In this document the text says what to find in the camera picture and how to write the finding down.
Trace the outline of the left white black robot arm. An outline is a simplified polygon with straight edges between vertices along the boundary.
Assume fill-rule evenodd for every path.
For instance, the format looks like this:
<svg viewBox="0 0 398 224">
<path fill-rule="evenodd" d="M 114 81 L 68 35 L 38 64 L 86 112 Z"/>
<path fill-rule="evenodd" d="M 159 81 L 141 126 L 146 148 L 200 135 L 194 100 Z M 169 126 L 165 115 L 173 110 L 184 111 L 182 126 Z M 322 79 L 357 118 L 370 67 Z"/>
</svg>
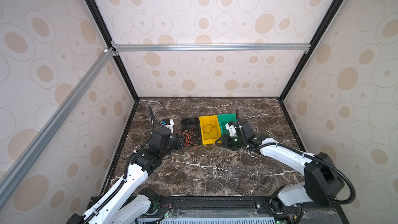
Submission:
<svg viewBox="0 0 398 224">
<path fill-rule="evenodd" d="M 158 168 L 163 158 L 183 149 L 185 138 L 172 133 L 170 128 L 157 127 L 147 141 L 148 147 L 132 154 L 118 182 L 83 215 L 73 214 L 68 224 L 131 223 L 149 211 L 151 200 L 141 196 L 137 203 L 122 206 L 131 194 Z"/>
</svg>

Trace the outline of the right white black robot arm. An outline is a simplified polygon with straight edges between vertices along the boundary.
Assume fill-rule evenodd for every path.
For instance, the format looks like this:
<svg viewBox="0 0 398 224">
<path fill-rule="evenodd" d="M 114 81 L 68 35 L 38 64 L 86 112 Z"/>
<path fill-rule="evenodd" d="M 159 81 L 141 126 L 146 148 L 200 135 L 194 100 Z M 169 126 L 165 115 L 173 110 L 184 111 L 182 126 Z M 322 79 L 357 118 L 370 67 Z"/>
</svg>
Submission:
<svg viewBox="0 0 398 224">
<path fill-rule="evenodd" d="M 229 150 L 245 148 L 275 159 L 304 176 L 304 181 L 292 186 L 281 187 L 271 197 L 274 212 L 283 207 L 314 202 L 321 206 L 331 203 L 342 205 L 352 203 L 356 191 L 352 182 L 336 168 L 331 158 L 323 152 L 313 154 L 297 150 L 257 134 L 246 120 L 226 124 L 227 133 L 216 140 L 216 145 Z"/>
</svg>

